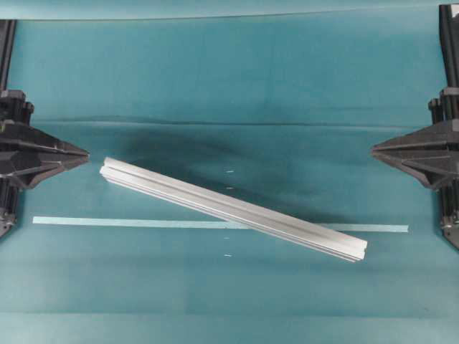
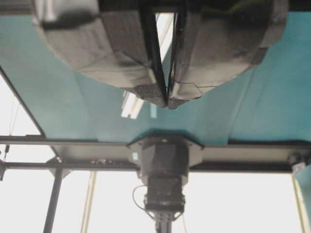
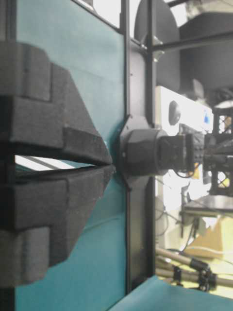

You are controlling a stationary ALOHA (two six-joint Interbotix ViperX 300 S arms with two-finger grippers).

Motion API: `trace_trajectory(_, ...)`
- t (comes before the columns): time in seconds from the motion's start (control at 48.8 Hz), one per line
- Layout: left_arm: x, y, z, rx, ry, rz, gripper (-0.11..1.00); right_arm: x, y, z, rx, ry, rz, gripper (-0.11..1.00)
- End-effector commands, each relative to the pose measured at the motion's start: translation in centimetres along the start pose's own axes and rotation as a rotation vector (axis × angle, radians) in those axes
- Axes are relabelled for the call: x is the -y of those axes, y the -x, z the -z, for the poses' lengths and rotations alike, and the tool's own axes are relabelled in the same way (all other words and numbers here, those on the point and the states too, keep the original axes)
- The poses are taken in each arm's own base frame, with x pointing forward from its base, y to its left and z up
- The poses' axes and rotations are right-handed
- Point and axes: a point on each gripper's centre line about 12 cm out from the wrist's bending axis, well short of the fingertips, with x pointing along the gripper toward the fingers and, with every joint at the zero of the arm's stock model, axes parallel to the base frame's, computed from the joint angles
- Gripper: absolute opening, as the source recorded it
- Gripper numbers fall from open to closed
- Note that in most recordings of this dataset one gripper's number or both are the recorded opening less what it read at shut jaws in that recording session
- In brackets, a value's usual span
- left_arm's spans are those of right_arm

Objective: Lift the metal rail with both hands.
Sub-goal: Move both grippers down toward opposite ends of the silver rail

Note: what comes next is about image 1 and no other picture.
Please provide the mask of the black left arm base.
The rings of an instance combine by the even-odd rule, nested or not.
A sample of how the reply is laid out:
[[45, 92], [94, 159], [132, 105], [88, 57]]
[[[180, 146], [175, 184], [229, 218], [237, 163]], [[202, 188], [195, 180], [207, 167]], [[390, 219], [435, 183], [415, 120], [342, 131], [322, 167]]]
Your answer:
[[19, 189], [9, 179], [1, 179], [1, 236], [15, 225]]

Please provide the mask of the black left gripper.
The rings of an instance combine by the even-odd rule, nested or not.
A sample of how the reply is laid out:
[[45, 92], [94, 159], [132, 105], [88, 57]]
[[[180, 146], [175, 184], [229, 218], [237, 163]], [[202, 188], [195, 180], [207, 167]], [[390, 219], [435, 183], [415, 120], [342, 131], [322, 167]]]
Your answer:
[[19, 188], [34, 188], [88, 161], [86, 150], [29, 125], [1, 121], [1, 177]]

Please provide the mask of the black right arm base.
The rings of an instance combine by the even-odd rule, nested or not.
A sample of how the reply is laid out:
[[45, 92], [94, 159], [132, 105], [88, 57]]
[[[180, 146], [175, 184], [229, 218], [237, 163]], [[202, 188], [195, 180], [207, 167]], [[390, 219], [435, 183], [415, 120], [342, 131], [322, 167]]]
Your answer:
[[443, 236], [456, 249], [458, 245], [458, 179], [454, 179], [439, 191], [440, 228]]

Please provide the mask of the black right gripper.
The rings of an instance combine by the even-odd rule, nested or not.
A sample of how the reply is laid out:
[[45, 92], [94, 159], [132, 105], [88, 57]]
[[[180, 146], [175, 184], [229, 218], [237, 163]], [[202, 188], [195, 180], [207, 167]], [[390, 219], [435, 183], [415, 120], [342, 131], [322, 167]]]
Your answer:
[[438, 190], [458, 178], [458, 124], [436, 123], [372, 147], [371, 155]]

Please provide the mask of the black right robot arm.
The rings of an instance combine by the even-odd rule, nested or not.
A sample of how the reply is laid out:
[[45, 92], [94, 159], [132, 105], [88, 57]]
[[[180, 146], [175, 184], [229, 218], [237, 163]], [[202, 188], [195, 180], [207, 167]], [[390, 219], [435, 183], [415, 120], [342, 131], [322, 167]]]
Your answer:
[[372, 147], [371, 155], [438, 190], [458, 179], [458, 5], [439, 6], [447, 86], [428, 103], [432, 125]]

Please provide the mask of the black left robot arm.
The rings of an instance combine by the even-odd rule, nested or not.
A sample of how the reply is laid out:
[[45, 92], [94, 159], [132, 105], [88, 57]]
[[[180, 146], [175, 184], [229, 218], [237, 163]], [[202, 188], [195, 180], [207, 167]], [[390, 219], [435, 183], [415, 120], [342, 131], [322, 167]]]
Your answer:
[[90, 154], [30, 124], [34, 105], [6, 88], [16, 21], [1, 21], [1, 178], [20, 189], [89, 161]]

